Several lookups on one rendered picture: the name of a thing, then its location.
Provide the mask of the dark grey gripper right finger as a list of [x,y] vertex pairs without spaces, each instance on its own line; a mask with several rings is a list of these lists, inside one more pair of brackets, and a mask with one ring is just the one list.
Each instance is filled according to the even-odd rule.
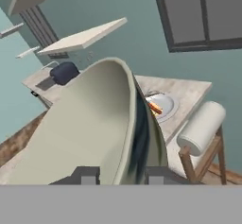
[[145,184],[189,184],[190,181],[164,166],[148,166]]

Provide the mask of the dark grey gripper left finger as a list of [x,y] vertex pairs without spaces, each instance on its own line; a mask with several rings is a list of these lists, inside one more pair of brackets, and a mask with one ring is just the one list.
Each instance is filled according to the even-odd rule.
[[70,176],[54,181],[54,184],[99,185],[99,176],[99,166],[78,166]]

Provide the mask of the pale grey-green bowl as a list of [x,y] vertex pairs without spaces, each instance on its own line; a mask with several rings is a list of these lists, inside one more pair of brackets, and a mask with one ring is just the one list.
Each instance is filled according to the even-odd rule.
[[63,89],[27,144],[8,183],[54,184],[78,166],[99,166],[100,184],[141,184],[167,167],[165,140],[123,60],[106,58]]

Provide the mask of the orange cooked food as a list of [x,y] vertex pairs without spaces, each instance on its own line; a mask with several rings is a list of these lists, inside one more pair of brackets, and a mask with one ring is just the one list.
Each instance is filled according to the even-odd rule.
[[160,108],[158,105],[156,105],[155,103],[149,102],[148,106],[151,108],[152,112],[155,115],[160,115],[163,113],[163,109]]

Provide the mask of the white plate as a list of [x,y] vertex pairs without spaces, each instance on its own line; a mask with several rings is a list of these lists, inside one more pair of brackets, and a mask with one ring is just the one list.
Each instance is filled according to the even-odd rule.
[[159,93],[156,95],[148,96],[146,98],[146,101],[147,101],[147,104],[149,102],[152,102],[163,109],[163,113],[160,115],[155,115],[151,111],[159,123],[163,123],[169,118],[171,118],[177,112],[180,106],[180,102],[175,96],[171,94],[165,94],[165,93]]

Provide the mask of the wooden stool with white cushion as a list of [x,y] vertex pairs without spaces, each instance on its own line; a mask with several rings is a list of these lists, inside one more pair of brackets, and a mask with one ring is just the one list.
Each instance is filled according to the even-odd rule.
[[170,172],[164,184],[199,183],[216,155],[221,183],[227,183],[222,135],[225,116],[222,105],[208,101],[188,120],[167,145]]

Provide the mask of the dark blue toaster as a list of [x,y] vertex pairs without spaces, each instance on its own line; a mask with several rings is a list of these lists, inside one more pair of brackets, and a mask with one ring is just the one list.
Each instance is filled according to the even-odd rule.
[[63,62],[50,71],[50,77],[61,86],[66,85],[78,75],[79,70],[71,61]]

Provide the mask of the dark slatted window blind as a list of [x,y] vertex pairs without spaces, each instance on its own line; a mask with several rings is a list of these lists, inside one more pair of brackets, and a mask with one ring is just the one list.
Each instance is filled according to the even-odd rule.
[[59,40],[39,6],[23,10],[20,16],[42,48]]

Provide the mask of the dark framed window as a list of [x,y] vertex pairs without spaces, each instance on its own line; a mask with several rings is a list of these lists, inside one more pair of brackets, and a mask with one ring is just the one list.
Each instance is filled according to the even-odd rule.
[[156,0],[168,51],[242,49],[242,0]]

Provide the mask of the small white wall shelf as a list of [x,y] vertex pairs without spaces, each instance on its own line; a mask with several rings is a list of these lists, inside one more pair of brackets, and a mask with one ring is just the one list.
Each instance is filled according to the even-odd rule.
[[28,50],[20,53],[19,55],[15,56],[15,59],[22,59],[23,57],[35,52],[36,50],[39,50],[40,47],[39,46],[35,46],[35,47],[32,47],[32,48],[29,48]]
[[8,35],[11,35],[13,33],[15,33],[16,31],[18,31],[22,26],[24,25],[24,23],[18,24],[16,26],[12,26],[4,31],[0,32],[0,39],[3,39],[5,37],[7,37]]

